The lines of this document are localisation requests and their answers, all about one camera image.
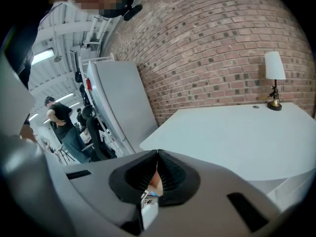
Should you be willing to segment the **black office chair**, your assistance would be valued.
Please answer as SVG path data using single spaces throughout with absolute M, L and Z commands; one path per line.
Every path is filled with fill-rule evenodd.
M 107 146 L 101 138 L 100 132 L 103 128 L 97 119 L 97 113 L 92 105 L 87 105 L 82 111 L 82 117 L 86 120 L 86 127 L 92 139 L 94 153 L 99 160 L 109 160 L 117 158 L 115 150 Z

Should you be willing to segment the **person's black clothing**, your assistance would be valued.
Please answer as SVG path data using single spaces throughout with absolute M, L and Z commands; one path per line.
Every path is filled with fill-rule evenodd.
M 28 88 L 32 46 L 42 18 L 52 9 L 49 0 L 20 0 L 0 10 L 0 42 L 4 54 L 23 85 Z

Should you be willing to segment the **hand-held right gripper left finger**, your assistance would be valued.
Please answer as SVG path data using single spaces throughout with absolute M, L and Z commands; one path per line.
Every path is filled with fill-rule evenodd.
M 141 196 L 157 169 L 156 150 L 66 169 L 75 230 L 145 230 Z M 153 230 L 158 216 L 146 230 Z

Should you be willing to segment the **white shelf rack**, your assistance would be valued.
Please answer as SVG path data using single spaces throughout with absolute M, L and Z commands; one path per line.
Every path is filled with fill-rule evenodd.
M 113 55 L 105 56 L 105 57 L 97 57 L 97 58 L 82 58 L 81 56 L 78 57 L 79 61 L 79 68 L 82 69 L 83 66 L 86 66 L 88 62 L 98 62 L 98 61 L 115 61 Z

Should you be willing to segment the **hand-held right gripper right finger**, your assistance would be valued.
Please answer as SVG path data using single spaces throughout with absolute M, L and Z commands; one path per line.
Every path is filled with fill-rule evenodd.
M 279 209 L 257 188 L 216 164 L 158 150 L 163 194 L 148 237 L 263 236 Z

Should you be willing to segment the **ceiling light strip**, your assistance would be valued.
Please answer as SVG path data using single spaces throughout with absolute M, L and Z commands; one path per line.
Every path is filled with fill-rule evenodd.
M 63 97 L 61 97 L 61 98 L 55 100 L 55 102 L 60 102 L 60 101 L 62 101 L 62 100 L 65 100 L 65 99 L 67 99 L 67 98 L 73 96 L 73 95 L 74 95 L 74 93 L 69 93 L 69 94 L 67 94 L 67 95 L 65 95 L 65 96 L 63 96 Z
M 53 56 L 54 56 L 53 48 L 49 48 L 49 49 L 43 50 L 42 52 L 34 55 L 33 60 L 31 62 L 31 65 L 37 64 L 37 63 L 39 63 L 41 61 L 44 61 L 46 59 L 49 59 L 49 58 L 51 58 Z

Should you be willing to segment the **white desk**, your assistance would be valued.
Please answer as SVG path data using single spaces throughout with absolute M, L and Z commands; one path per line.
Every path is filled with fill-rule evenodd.
M 293 103 L 281 111 L 255 105 L 178 110 L 140 147 L 225 167 L 286 210 L 316 177 L 316 120 Z

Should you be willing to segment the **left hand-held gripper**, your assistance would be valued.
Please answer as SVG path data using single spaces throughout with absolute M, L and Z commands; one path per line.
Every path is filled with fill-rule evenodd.
M 0 54 L 0 136 L 18 135 L 35 98 L 20 81 L 4 53 Z

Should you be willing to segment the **table lamp with white shade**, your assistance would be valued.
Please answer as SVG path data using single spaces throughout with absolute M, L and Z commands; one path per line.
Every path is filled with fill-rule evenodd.
M 274 81 L 272 93 L 269 94 L 272 101 L 267 103 L 267 107 L 273 111 L 281 111 L 282 105 L 279 99 L 277 82 L 279 80 L 286 80 L 286 76 L 280 54 L 277 51 L 265 53 L 265 67 L 266 79 Z

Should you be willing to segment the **folding stool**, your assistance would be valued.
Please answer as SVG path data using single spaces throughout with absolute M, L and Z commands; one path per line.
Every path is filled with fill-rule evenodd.
M 71 156 L 68 150 L 65 148 L 64 144 L 61 144 L 58 148 L 58 155 L 61 157 L 61 161 L 65 165 L 69 165 L 72 162 L 75 162 L 75 159 Z

